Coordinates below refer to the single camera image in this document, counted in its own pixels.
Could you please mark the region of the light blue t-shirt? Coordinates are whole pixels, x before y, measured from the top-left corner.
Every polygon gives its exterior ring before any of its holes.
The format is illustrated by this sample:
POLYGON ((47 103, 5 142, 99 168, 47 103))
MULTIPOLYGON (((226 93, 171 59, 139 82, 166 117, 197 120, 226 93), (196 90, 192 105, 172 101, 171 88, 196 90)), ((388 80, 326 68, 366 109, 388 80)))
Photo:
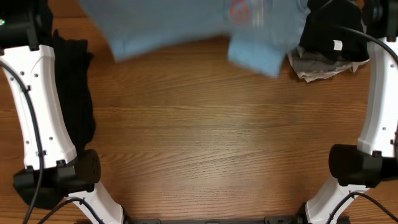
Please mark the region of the light blue t-shirt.
POLYGON ((285 55, 298 46, 310 14, 307 4, 307 0, 80 0, 117 61, 226 35, 231 62, 269 77, 278 76, 285 55))

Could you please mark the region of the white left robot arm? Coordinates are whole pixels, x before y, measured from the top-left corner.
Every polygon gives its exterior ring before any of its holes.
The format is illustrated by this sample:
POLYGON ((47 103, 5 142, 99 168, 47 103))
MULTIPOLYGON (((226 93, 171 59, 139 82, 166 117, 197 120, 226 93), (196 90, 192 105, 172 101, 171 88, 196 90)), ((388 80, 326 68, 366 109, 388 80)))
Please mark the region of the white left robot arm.
POLYGON ((55 81, 52 22, 47 1, 1 2, 1 68, 24 140, 24 168, 13 186, 30 210, 54 214, 74 203, 92 223, 127 223, 124 208, 101 183, 97 152, 77 152, 67 132, 55 81))

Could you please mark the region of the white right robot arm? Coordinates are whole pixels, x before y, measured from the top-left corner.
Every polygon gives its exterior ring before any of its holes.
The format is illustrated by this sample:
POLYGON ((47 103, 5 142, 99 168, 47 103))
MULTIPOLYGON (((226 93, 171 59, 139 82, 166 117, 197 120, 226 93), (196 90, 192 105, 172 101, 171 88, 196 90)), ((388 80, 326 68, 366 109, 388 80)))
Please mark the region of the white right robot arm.
POLYGON ((340 215, 357 196, 397 179, 397 1, 365 1, 366 31, 331 27, 368 42, 371 79, 366 119, 357 145, 332 146, 330 178, 304 203, 294 223, 349 223, 340 215))

